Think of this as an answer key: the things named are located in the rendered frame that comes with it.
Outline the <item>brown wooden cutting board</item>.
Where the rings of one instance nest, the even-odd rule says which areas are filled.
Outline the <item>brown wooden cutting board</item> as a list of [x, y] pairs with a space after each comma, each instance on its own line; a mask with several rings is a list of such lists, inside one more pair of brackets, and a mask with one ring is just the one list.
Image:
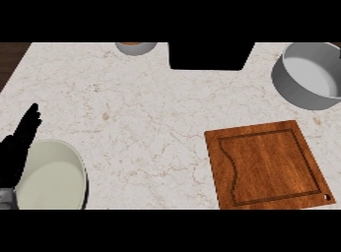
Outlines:
[[224, 210], [302, 209], [337, 202], [294, 120], [205, 136]]

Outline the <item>black box appliance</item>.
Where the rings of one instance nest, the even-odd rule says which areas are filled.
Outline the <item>black box appliance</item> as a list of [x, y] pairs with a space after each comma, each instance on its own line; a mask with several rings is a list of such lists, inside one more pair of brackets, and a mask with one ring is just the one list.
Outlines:
[[169, 42], [169, 66], [174, 70], [240, 71], [254, 42]]

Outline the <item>grey metal pot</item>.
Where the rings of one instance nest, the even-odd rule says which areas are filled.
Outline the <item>grey metal pot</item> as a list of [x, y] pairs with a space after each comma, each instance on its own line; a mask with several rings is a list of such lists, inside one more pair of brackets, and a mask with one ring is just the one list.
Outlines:
[[294, 42], [274, 64], [271, 79], [285, 100], [307, 110], [341, 102], [341, 48], [329, 42]]

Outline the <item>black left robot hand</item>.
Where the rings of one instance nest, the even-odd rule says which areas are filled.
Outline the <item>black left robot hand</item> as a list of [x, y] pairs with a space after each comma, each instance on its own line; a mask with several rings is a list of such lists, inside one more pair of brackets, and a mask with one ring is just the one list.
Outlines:
[[0, 189], [14, 188], [21, 180], [39, 127], [42, 125], [39, 105], [29, 108], [12, 135], [0, 141]]

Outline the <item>small grey bowl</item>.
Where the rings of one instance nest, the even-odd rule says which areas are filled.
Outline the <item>small grey bowl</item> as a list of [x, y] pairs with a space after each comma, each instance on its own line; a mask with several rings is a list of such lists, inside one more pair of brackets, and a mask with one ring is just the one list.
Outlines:
[[116, 46], [125, 55], [138, 56], [151, 51], [156, 46], [156, 42], [141, 42], [138, 44], [123, 44], [122, 42], [117, 42]]

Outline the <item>pale cream round plate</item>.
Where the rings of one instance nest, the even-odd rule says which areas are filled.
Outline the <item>pale cream round plate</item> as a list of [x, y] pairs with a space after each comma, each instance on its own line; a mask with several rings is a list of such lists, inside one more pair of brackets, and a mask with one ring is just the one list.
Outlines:
[[63, 141], [36, 141], [17, 186], [21, 210], [82, 210], [89, 180], [82, 157]]

